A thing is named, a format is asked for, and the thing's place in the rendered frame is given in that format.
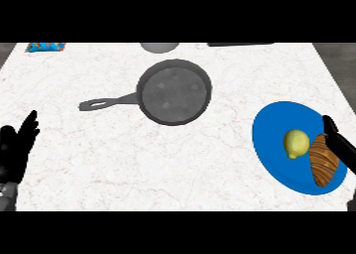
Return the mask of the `blue snack bag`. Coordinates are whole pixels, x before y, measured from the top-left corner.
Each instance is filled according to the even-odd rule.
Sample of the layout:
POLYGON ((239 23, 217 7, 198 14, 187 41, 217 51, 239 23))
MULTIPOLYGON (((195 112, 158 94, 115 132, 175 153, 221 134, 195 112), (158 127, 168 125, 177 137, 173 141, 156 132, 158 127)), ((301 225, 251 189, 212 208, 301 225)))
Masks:
POLYGON ((60 52, 65 48, 65 43, 29 43, 25 49, 26 53, 35 52, 60 52))

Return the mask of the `dark grey frying pan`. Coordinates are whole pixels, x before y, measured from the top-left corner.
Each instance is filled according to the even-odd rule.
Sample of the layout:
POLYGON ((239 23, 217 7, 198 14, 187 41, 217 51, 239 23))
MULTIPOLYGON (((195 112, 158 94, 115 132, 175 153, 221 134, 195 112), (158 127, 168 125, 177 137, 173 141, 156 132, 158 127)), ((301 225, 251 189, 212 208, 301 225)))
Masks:
POLYGON ((149 120, 165 126, 178 126, 204 113, 211 90, 211 79, 195 63, 165 60, 144 71, 133 93, 84 101, 78 109, 94 111, 116 104, 136 104, 149 120))

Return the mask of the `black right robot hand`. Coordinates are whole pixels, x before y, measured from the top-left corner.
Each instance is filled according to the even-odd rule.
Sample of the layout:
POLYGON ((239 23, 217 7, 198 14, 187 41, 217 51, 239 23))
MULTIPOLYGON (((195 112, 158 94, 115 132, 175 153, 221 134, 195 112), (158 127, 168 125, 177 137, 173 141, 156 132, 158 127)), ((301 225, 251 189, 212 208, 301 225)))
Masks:
POLYGON ((353 174, 356 175, 356 147, 338 133, 333 120, 328 115, 322 116, 325 145, 342 164, 347 166, 353 174))

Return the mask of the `grey round bowl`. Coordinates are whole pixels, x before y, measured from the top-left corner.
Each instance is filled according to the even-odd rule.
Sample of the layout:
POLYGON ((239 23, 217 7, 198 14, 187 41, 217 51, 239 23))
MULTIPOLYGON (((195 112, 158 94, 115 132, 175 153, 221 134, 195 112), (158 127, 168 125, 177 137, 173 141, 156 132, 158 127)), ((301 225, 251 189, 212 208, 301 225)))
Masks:
POLYGON ((177 48, 177 43, 141 43, 140 47, 153 54, 164 54, 177 48))

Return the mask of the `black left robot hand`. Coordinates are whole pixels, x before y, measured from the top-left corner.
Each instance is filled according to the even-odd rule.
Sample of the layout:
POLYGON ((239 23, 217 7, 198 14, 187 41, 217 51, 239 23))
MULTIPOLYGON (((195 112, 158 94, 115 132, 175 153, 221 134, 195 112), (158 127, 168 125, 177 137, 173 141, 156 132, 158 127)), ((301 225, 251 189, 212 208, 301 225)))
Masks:
POLYGON ((19 130, 10 125, 0 128, 0 185, 22 181, 38 133, 35 110, 28 114, 19 130))

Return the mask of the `yellow lemon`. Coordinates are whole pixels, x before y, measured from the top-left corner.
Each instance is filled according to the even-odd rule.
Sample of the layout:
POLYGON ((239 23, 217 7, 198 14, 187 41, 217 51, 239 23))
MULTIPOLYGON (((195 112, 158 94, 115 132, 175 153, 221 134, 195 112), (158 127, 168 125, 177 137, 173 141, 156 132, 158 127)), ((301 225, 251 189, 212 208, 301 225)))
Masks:
POLYGON ((308 137, 305 133, 298 129, 288 130, 282 138, 282 146, 286 156, 292 160, 302 156, 308 149, 308 137))

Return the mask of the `flat black object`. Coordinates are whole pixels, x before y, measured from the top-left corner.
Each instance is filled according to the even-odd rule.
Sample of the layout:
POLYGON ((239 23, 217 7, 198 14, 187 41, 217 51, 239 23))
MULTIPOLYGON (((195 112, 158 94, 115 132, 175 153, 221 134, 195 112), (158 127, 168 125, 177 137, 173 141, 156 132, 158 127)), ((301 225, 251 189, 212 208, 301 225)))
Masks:
POLYGON ((206 43, 208 47, 239 47, 239 46, 257 46, 257 45, 271 45, 273 43, 206 43))

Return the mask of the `blue plate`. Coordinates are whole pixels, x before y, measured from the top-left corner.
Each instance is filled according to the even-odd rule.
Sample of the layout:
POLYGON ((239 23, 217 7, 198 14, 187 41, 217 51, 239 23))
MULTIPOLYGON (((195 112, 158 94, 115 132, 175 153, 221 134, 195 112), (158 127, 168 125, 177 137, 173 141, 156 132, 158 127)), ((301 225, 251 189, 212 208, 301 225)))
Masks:
POLYGON ((288 130, 301 130, 308 141, 323 132, 320 114, 307 106, 291 101, 270 103, 258 112, 252 124, 252 142, 258 159, 273 178, 294 191, 320 195, 341 185, 347 167, 338 163, 332 181, 325 187, 314 183, 308 154, 291 159, 286 155, 282 138, 288 130))

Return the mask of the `brown croissant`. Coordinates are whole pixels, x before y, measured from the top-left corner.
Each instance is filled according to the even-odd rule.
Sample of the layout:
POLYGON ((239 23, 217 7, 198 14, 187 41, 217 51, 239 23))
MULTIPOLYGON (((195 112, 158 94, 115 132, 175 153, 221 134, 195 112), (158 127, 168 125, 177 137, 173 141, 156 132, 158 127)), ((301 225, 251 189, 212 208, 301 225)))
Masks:
POLYGON ((326 135, 320 133, 308 147, 308 163, 314 184, 326 187, 338 169, 338 157, 325 144, 326 135))

